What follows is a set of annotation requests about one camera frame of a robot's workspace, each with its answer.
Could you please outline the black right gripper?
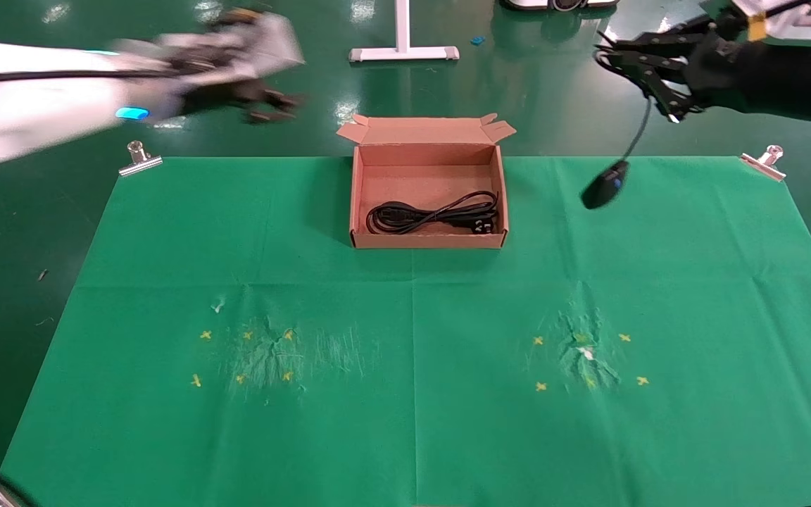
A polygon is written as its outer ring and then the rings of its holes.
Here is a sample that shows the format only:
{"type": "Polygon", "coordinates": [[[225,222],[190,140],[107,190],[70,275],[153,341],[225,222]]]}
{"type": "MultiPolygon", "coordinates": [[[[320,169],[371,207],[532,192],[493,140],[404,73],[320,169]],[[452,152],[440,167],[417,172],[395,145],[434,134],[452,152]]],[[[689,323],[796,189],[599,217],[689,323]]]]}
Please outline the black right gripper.
{"type": "Polygon", "coordinates": [[[730,42],[712,31],[644,32],[635,39],[605,37],[594,58],[614,68],[640,66],[635,82],[673,124],[703,107],[811,121],[811,47],[730,42]],[[682,65],[693,99],[657,72],[682,65]]]}

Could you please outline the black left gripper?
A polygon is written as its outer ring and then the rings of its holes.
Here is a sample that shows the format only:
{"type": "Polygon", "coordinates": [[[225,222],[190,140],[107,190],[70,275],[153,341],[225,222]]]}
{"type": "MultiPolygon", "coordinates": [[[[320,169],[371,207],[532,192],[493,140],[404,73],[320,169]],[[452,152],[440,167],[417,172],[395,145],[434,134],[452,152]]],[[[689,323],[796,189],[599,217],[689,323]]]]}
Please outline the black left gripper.
{"type": "Polygon", "coordinates": [[[294,110],[303,102],[301,95],[264,93],[264,78],[184,77],[180,94],[180,115],[213,111],[221,107],[236,107],[247,115],[247,123],[266,125],[289,121],[287,111],[258,111],[262,102],[274,110],[294,110]]]}

